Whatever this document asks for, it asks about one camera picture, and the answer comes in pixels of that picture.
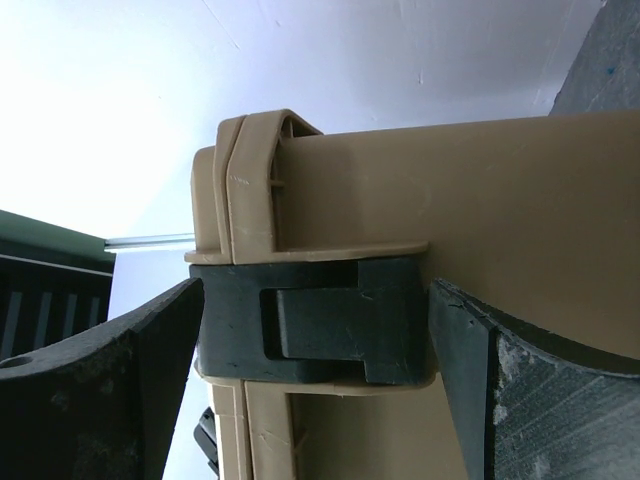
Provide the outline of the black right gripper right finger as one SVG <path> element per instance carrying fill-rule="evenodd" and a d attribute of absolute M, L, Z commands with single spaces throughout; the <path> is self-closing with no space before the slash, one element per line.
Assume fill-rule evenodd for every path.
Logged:
<path fill-rule="evenodd" d="M 469 478 L 638 478 L 638 360 L 522 321 L 442 279 L 428 297 Z"/>

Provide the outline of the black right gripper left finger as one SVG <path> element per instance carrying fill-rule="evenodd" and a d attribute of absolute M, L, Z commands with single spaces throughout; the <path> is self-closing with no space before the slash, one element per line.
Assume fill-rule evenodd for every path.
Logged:
<path fill-rule="evenodd" d="M 188 279 L 2 361 L 2 478 L 162 478 L 203 306 L 202 282 Z"/>

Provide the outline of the tan plastic tool box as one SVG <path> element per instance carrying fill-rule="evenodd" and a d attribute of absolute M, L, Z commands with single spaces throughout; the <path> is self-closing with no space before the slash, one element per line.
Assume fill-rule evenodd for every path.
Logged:
<path fill-rule="evenodd" d="M 221 479 L 471 479 L 437 279 L 639 362 L 635 110 L 337 135 L 250 114 L 196 153 L 191 195 L 195 435 Z"/>

